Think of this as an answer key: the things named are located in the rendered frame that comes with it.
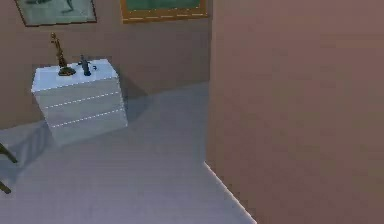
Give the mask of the bronze figure statue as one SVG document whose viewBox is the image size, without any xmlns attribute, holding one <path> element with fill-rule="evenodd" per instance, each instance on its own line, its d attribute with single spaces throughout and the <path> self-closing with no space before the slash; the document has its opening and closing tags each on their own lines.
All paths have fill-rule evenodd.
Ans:
<svg viewBox="0 0 384 224">
<path fill-rule="evenodd" d="M 58 75 L 59 76 L 74 75 L 76 71 L 73 68 L 70 68 L 67 66 L 67 61 L 64 58 L 63 50 L 60 45 L 60 40 L 57 38 L 57 35 L 54 32 L 52 32 L 50 36 L 51 36 L 51 42 L 55 45 L 55 48 L 56 48 L 56 57 L 59 65 Z"/>
</svg>

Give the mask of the white chest of drawers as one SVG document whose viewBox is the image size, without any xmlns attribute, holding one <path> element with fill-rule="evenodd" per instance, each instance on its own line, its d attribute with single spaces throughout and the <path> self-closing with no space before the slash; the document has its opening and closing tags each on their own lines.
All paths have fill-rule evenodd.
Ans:
<svg viewBox="0 0 384 224">
<path fill-rule="evenodd" d="M 128 125 L 119 76 L 106 59 L 89 62 L 90 74 L 72 63 L 72 76 L 57 66 L 38 68 L 31 87 L 58 145 L 92 138 Z"/>
</svg>

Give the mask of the gold framed green picture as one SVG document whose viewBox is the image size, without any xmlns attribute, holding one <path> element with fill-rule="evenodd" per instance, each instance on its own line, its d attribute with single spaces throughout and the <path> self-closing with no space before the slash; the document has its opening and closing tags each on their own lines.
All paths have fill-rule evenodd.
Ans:
<svg viewBox="0 0 384 224">
<path fill-rule="evenodd" d="M 120 0 L 120 10 L 124 24 L 208 17 L 207 0 Z"/>
</svg>

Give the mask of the dark blue small figurine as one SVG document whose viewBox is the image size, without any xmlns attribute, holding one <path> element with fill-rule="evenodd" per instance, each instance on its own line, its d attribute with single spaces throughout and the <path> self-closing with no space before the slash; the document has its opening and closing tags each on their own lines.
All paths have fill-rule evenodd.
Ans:
<svg viewBox="0 0 384 224">
<path fill-rule="evenodd" d="M 80 56 L 78 64 L 82 67 L 85 76 L 90 76 L 91 70 L 97 70 L 95 65 L 89 66 L 90 62 L 87 61 L 83 55 Z"/>
</svg>

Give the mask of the dark framed grey picture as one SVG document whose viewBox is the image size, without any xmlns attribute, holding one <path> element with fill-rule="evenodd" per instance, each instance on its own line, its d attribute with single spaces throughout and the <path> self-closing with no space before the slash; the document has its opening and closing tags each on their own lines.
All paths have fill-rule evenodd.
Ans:
<svg viewBox="0 0 384 224">
<path fill-rule="evenodd" d="M 95 23 L 93 0 L 14 0 L 27 27 Z"/>
</svg>

